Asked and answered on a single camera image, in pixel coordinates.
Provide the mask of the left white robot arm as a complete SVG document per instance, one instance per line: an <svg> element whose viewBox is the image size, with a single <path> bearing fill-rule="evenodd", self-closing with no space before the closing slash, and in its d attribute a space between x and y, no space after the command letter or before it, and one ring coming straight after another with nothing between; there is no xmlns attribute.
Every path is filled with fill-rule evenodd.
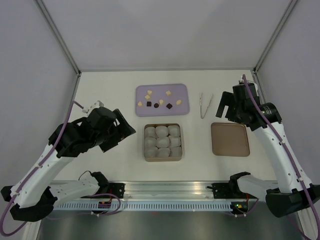
<svg viewBox="0 0 320 240"><path fill-rule="evenodd" d="M106 152L135 133L119 109L109 110L103 106L93 109L87 116L59 125L49 137L42 156L25 177L14 186L2 188L3 199L13 203L12 218L37 222L66 202L90 196L106 197L109 181L100 171L70 183L50 184L79 155L94 147Z"/></svg>

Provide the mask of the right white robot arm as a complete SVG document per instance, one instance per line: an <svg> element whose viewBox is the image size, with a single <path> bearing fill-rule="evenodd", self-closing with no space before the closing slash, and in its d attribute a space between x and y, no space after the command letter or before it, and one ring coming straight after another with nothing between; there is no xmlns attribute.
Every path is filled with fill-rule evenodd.
<svg viewBox="0 0 320 240"><path fill-rule="evenodd" d="M270 102L262 104L253 83L240 83L232 90L222 93L216 117L226 112L229 121L250 128L271 162L277 183L269 184L244 171L230 176L229 194L235 198L249 194L262 200L277 218L309 208L306 193L316 203L320 186L312 183L293 153L287 154L291 146L276 106Z"/></svg>

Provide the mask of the beige chocolate box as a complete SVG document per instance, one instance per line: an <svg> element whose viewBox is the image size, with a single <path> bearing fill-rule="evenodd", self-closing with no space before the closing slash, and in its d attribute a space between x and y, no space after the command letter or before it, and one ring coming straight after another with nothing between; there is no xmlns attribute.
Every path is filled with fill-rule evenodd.
<svg viewBox="0 0 320 240"><path fill-rule="evenodd" d="M143 157L147 162L178 162L182 159L183 152L183 136L179 124L144 126Z"/></svg>

